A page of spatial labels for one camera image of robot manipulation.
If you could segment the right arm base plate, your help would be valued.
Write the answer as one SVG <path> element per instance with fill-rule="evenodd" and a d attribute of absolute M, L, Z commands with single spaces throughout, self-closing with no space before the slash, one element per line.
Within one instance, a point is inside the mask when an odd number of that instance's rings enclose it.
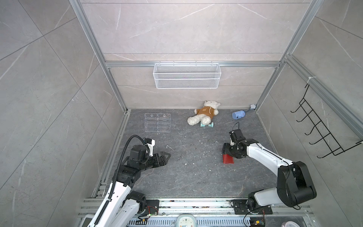
<path fill-rule="evenodd" d="M 253 203 L 248 199 L 241 200 L 231 200 L 230 202 L 234 213 L 236 215 L 246 215 L 246 214 L 273 214 L 271 206 L 260 206 Z"/>

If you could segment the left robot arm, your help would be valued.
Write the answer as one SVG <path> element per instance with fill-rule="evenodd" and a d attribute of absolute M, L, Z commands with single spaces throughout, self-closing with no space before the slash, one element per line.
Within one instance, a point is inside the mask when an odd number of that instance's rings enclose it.
<path fill-rule="evenodd" d="M 126 227 L 131 219 L 147 207 L 146 196 L 133 191 L 141 173 L 167 165 L 171 154 L 155 153 L 155 140 L 132 135 L 126 141 L 106 197 L 89 227 Z"/>

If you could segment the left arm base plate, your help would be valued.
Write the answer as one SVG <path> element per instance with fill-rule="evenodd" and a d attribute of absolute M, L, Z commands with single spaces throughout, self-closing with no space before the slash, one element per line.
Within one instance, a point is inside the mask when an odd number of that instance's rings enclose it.
<path fill-rule="evenodd" d="M 145 206 L 141 207 L 138 216 L 157 215 L 159 210 L 160 200 L 146 200 Z"/>

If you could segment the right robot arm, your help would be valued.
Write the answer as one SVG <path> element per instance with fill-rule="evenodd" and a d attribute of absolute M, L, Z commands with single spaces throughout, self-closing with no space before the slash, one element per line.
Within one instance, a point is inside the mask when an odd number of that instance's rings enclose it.
<path fill-rule="evenodd" d="M 281 157 L 266 149 L 256 140 L 224 143 L 222 155 L 225 164 L 232 164 L 234 158 L 250 157 L 277 176 L 276 187 L 252 192 L 248 195 L 247 208 L 249 211 L 281 204 L 297 209 L 301 203 L 317 197 L 317 191 L 305 163 L 293 162 Z"/>

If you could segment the red leather card holder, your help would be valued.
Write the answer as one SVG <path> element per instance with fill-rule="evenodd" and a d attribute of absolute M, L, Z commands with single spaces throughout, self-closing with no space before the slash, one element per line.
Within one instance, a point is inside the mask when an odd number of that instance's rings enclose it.
<path fill-rule="evenodd" d="M 231 157 L 228 154 L 223 154 L 223 163 L 224 164 L 233 164 L 234 163 L 234 159 L 233 159 L 233 157 Z"/>

